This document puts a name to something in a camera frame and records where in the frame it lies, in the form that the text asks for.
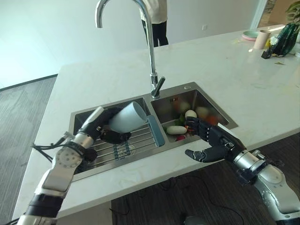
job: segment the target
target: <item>robotic arm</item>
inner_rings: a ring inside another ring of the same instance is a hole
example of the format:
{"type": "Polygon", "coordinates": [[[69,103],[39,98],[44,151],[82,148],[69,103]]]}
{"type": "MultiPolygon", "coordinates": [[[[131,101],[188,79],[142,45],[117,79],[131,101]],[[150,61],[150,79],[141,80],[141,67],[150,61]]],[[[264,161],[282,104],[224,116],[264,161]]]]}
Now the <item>robotic arm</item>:
{"type": "Polygon", "coordinates": [[[300,224],[300,201],[274,162],[267,160],[259,151],[253,154],[247,151],[242,142],[221,124],[212,126],[193,117],[188,117],[186,124],[192,128],[192,134],[199,135],[212,146],[201,152],[186,150],[189,157],[199,162],[226,159],[234,163],[238,167],[239,182],[242,185],[253,184],[258,189],[278,225],[300,224]]]}
{"type": "Polygon", "coordinates": [[[98,138],[120,144],[131,136],[105,129],[108,121],[121,109],[104,110],[98,107],[84,122],[73,140],[67,142],[55,155],[52,168],[42,177],[34,196],[18,221],[18,225],[54,225],[62,202],[67,195],[75,169],[83,158],[94,161],[96,152],[90,147],[98,138]]]}

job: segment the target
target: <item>white shirt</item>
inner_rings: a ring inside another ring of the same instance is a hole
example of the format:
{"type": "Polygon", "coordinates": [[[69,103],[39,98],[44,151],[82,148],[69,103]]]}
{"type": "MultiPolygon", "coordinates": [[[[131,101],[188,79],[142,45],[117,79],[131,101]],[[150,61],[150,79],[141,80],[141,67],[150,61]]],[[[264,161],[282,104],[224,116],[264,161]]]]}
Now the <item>white shirt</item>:
{"type": "MultiPolygon", "coordinates": [[[[143,0],[149,12],[151,22],[154,24],[166,22],[167,17],[167,0],[143,0]]],[[[140,10],[141,19],[146,20],[143,12],[140,10]]]]}

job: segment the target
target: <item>white countertop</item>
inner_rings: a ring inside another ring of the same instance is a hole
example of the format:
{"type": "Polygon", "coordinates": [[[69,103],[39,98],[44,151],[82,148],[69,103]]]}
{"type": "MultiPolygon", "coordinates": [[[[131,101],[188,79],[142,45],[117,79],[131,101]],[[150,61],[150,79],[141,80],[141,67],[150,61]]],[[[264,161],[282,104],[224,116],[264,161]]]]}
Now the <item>white countertop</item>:
{"type": "MultiPolygon", "coordinates": [[[[262,59],[262,50],[243,40],[242,31],[155,48],[162,89],[196,82],[239,126],[233,132],[249,150],[299,132],[299,58],[262,59]]],[[[150,91],[148,51],[64,66],[51,93],[36,143],[57,141],[69,128],[71,112],[150,91]]],[[[72,183],[59,217],[207,166],[186,157],[192,142],[72,183]]],[[[32,151],[13,218],[25,212],[51,164],[32,151]]]]}

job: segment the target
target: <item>stainless steel sink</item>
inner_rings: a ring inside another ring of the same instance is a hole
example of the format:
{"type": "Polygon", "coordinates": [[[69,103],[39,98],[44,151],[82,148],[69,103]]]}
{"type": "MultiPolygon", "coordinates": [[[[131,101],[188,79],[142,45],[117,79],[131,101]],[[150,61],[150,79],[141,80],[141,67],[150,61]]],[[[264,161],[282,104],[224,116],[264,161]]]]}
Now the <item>stainless steel sink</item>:
{"type": "MultiPolygon", "coordinates": [[[[136,101],[149,116],[148,123],[133,131],[129,141],[123,145],[95,141],[93,148],[97,151],[97,159],[90,164],[83,162],[78,167],[74,180],[199,140],[198,136],[187,136],[186,139],[176,142],[175,135],[168,135],[164,131],[164,128],[175,125],[180,114],[187,108],[195,110],[198,106],[206,107],[209,116],[216,118],[227,128],[237,127],[237,124],[195,82],[161,90],[159,99],[153,99],[150,94],[146,94],[106,104],[103,107],[125,107],[132,101],[136,101]]],[[[76,134],[96,108],[97,106],[71,113],[69,131],[76,134]]]]}

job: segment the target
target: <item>white cup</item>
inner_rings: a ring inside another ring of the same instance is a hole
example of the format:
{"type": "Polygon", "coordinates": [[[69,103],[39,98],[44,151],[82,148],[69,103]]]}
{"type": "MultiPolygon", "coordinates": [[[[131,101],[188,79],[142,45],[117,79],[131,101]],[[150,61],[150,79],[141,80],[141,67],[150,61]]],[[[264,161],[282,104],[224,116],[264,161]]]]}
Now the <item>white cup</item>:
{"type": "Polygon", "coordinates": [[[132,102],[109,122],[110,129],[119,133],[131,132],[144,125],[147,115],[139,104],[132,102]]]}
{"type": "Polygon", "coordinates": [[[263,49],[266,45],[268,38],[270,37],[271,32],[269,30],[260,30],[257,36],[257,39],[254,43],[254,49],[263,49]]]}

